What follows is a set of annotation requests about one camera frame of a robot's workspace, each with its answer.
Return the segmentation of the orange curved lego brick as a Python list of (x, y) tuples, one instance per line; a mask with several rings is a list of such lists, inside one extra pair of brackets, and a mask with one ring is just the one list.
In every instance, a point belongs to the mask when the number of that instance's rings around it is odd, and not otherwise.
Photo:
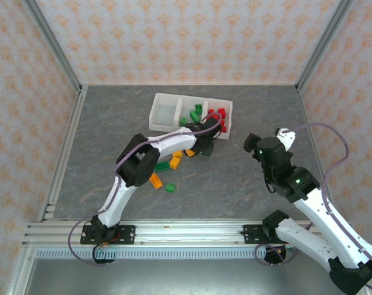
[(156, 173), (152, 173), (152, 175), (149, 178), (149, 181), (151, 182), (152, 186), (155, 189), (159, 189), (163, 186), (163, 183), (161, 182), (161, 179), (157, 176)]

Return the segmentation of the white plastic bin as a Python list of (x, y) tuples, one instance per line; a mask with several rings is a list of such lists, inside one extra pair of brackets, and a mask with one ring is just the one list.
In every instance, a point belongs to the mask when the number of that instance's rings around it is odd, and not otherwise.
[(149, 130), (173, 132), (178, 129), (180, 95), (156, 93), (149, 114)]
[(219, 136), (220, 140), (228, 140), (230, 137), (231, 125), (232, 125), (232, 112), (233, 112), (233, 102), (230, 100), (220, 100), (215, 98), (207, 98), (204, 102), (202, 117), (208, 115), (208, 111), (213, 109), (218, 111), (219, 109), (225, 110), (224, 126), (226, 127), (226, 132), (221, 133)]
[(196, 110), (196, 105), (200, 104), (201, 109), (204, 109), (206, 98), (198, 96), (181, 95), (178, 99), (176, 112), (174, 115), (175, 127), (181, 127), (181, 121), (186, 119), (186, 123), (194, 123), (195, 121), (190, 116), (191, 111)]

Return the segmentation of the metal sheet panel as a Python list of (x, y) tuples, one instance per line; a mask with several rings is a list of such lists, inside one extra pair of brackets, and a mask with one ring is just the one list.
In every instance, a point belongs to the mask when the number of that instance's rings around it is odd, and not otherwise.
[(125, 259), (92, 267), (35, 259), (12, 295), (344, 295), (321, 266), (299, 255), (282, 267), (253, 259)]

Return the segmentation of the aluminium floor rail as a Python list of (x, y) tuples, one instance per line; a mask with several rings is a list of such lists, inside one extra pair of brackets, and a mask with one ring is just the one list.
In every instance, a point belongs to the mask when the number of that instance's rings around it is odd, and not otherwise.
[[(301, 95), (298, 94), (298, 101), (303, 113), (302, 123), (306, 125), (319, 124), (315, 128), (327, 129), (322, 126), (323, 122), (321, 120), (313, 119), (311, 114), (306, 109), (306, 103)], [(318, 151), (317, 144), (317, 132), (313, 131), (314, 127), (305, 127), (299, 131), (296, 131), (295, 140), (295, 150), (296, 150), (296, 163), (300, 164), (302, 167), (307, 168), (315, 179), (322, 184), (326, 169), (322, 165), (320, 154)]]
[(67, 129), (63, 136), (63, 143), (61, 146), (56, 168), (53, 172), (52, 180), (44, 199), (41, 212), (39, 214), (39, 222), (46, 220), (46, 216), (49, 214), (49, 219), (53, 216), (58, 196), (60, 193), (61, 185), (63, 182), (64, 174), (67, 168), (69, 155), (72, 149), (75, 133), (81, 116), (83, 104), (87, 95), (88, 85), (82, 85), (76, 93), (75, 102), (69, 114), (69, 120)]

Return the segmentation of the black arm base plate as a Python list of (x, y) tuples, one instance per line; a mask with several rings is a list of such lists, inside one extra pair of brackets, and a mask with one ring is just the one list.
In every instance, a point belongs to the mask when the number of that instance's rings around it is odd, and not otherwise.
[(244, 237), (244, 243), (246, 245), (266, 243), (267, 236), (263, 233), (261, 224), (243, 225), (241, 235)]
[(133, 245), (136, 227), (133, 225), (97, 229), (84, 225), (80, 237), (82, 245)]

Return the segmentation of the aluminium mounting rail beam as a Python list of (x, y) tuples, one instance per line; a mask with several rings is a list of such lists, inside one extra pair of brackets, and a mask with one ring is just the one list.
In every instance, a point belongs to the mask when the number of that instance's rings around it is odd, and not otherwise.
[[(84, 223), (76, 226), (76, 220), (50, 219), (30, 223), (23, 237), (23, 246), (67, 246), (80, 247)], [(261, 220), (250, 219), (137, 219), (122, 221), (121, 225), (136, 227), (134, 246), (169, 247), (224, 247), (246, 246), (241, 235), (243, 225), (261, 224)]]

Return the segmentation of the aluminium frame post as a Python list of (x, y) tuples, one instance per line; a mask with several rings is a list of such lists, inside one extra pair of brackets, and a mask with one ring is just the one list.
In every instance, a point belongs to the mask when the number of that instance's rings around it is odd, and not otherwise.
[(58, 42), (55, 33), (46, 20), (44, 13), (39, 7), (38, 2), (36, 0), (22, 0), (22, 2), (28, 9), (33, 20), (36, 22), (39, 31), (42, 33), (55, 58), (59, 62), (61, 69), (65, 73), (68, 81), (77, 92), (81, 91), (82, 84), (74, 72), (64, 50), (61, 48), (60, 43)]
[(322, 36), (312, 52), (310, 59), (301, 73), (298, 82), (295, 84), (295, 88), (298, 93), (301, 93), (302, 89), (306, 86), (308, 80), (312, 76), (314, 70), (327, 50), (328, 45), (331, 43), (331, 40), (339, 30), (339, 27), (341, 26), (354, 2), (355, 0), (340, 0), (338, 7), (333, 13), (333, 16), (328, 22), (328, 25), (322, 33)]

